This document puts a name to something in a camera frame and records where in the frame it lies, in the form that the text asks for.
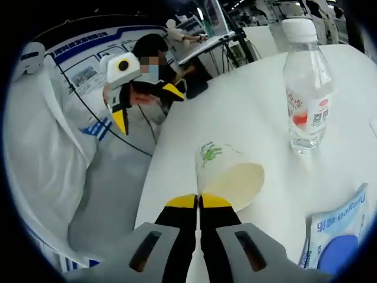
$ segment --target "round table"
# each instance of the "round table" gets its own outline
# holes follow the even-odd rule
[[[209,141],[230,143],[263,165],[262,191],[238,216],[280,242],[295,263],[311,213],[336,209],[362,182],[369,182],[374,204],[377,138],[369,122],[377,116],[377,66],[349,45],[321,50],[337,92],[316,151],[299,155],[289,144],[286,53],[223,74],[195,99],[173,104],[145,180],[135,227],[153,223],[170,199],[197,192],[194,154]],[[208,282],[199,243],[187,282]]]

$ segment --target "white cover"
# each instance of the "white cover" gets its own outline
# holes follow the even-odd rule
[[[67,229],[81,200],[95,142],[70,127],[54,93],[59,96],[45,65],[11,85],[5,109],[5,164],[29,228],[57,253],[86,265],[70,248]]]

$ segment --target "red label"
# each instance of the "red label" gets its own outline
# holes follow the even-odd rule
[[[320,103],[320,106],[325,106],[328,102],[329,102],[329,100],[328,100],[328,99],[325,99],[325,100],[323,100],[323,101]]]

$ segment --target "white bottle cap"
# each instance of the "white bottle cap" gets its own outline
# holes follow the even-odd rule
[[[289,42],[317,41],[317,32],[314,23],[309,19],[285,19],[282,26]]]

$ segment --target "black hair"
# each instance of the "black hair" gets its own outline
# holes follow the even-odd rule
[[[168,46],[164,38],[159,34],[148,34],[140,38],[132,50],[132,53],[137,57],[158,56],[158,51],[168,51]]]

